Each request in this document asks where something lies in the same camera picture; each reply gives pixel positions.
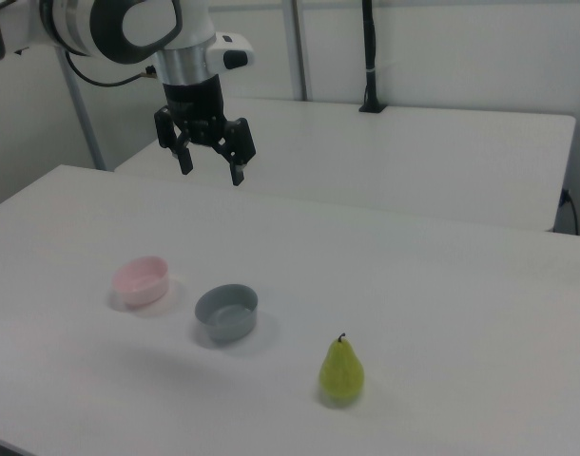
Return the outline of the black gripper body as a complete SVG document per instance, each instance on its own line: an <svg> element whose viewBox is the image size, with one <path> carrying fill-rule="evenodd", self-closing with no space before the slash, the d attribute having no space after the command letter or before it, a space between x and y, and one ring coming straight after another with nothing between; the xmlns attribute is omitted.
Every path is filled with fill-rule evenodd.
<svg viewBox="0 0 580 456"><path fill-rule="evenodd" d="M174 124L191 143L213 145L222 140L226 118L219 77L195 85L164 85L164 94Z"/></svg>

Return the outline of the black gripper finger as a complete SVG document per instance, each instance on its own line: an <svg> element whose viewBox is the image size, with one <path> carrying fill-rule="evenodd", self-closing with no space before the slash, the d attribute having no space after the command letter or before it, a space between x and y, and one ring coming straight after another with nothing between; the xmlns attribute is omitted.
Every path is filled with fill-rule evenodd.
<svg viewBox="0 0 580 456"><path fill-rule="evenodd" d="M154 114L154 121L160 147L169 149L178 160L182 174L188 175L193 170L193 162L186 147L184 133L176 133L170 110L162 107Z"/></svg>
<svg viewBox="0 0 580 456"><path fill-rule="evenodd" d="M229 163L232 183L234 186L239 186L244 180L243 169L256 155L248 121L245 118L226 121L222 138L214 144L213 148Z"/></svg>

